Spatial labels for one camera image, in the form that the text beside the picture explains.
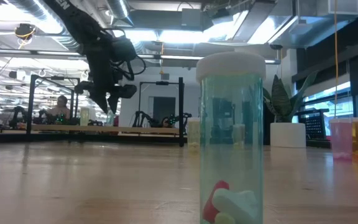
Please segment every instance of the pink cup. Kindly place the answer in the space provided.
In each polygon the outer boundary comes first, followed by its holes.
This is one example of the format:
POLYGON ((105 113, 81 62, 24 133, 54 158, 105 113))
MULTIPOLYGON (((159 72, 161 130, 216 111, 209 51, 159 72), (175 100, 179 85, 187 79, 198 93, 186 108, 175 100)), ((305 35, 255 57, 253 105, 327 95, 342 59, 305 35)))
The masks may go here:
POLYGON ((334 159, 352 159, 352 120, 350 118, 332 119, 329 121, 331 130, 331 149, 334 159))

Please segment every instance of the window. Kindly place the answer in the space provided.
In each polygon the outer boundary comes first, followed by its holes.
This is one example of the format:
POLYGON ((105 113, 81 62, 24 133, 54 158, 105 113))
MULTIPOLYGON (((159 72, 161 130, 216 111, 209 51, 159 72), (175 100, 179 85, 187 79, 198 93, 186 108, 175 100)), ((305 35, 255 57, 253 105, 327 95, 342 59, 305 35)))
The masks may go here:
MULTIPOLYGON (((351 89, 350 82, 338 85, 337 93, 346 93, 351 89)), ((305 98, 305 110, 329 109, 324 113, 324 125, 326 135, 331 135, 329 129, 329 121, 335 117, 335 87, 324 90, 320 93, 305 98)), ((352 118, 353 117, 353 99, 350 95, 343 94, 338 97, 336 105, 336 118, 352 118)))

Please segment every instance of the snake plant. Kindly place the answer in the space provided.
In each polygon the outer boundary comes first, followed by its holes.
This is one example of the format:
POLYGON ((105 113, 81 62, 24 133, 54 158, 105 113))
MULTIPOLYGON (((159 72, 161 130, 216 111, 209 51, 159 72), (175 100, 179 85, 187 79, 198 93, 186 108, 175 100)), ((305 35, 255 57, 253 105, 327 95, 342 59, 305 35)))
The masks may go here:
POLYGON ((313 84, 317 72, 310 74, 298 93, 290 98, 291 92, 289 86, 285 87, 281 78, 274 76, 272 94, 264 88, 264 102, 267 108, 272 112, 280 123, 291 123, 292 117, 299 110, 302 104, 305 90, 313 84))

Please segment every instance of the metal stand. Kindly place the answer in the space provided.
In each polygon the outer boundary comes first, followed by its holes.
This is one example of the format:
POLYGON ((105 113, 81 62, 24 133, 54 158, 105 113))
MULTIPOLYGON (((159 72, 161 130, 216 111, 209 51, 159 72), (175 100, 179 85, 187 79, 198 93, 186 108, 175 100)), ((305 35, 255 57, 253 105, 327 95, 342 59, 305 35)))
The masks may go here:
POLYGON ((35 81, 37 79, 42 79, 45 80, 49 83, 53 83, 56 86, 60 87, 60 88, 64 88, 66 90, 71 91, 71 99, 70 99, 70 119, 73 119, 73 109, 75 109, 74 112, 74 118, 77 117, 77 110, 78 110, 78 94, 76 95, 76 103, 75 103, 75 108, 74 107, 74 90, 72 90, 71 88, 68 88, 64 85, 61 85, 57 82, 54 82, 53 80, 64 80, 64 79, 68 79, 68 80, 77 80, 77 82, 80 82, 79 78, 64 78, 64 77, 40 77, 39 75, 31 75, 31 82, 30 82, 30 96, 29 96, 29 110, 28 110, 28 116, 27 116, 27 129, 26 129, 26 134, 31 134, 31 124, 32 124, 32 111, 33 111, 33 106, 34 106, 34 94, 35 94, 35 81))
POLYGON ((183 147, 185 145, 185 138, 183 133, 185 127, 183 125, 183 99, 185 94, 185 84, 183 83, 183 77, 179 78, 179 82, 140 82, 139 83, 139 104, 137 110, 140 111, 140 102, 142 99, 142 85, 143 84, 156 84, 156 85, 179 85, 179 146, 183 147))

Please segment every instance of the translucent teal cylinder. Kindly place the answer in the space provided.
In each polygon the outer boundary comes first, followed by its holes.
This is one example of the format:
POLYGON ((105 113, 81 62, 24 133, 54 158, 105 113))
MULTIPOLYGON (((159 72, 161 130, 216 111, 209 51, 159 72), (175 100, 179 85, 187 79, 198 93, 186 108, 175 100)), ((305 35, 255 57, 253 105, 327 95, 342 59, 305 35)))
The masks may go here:
POLYGON ((210 75, 201 89, 200 222, 262 224, 262 78, 210 75))

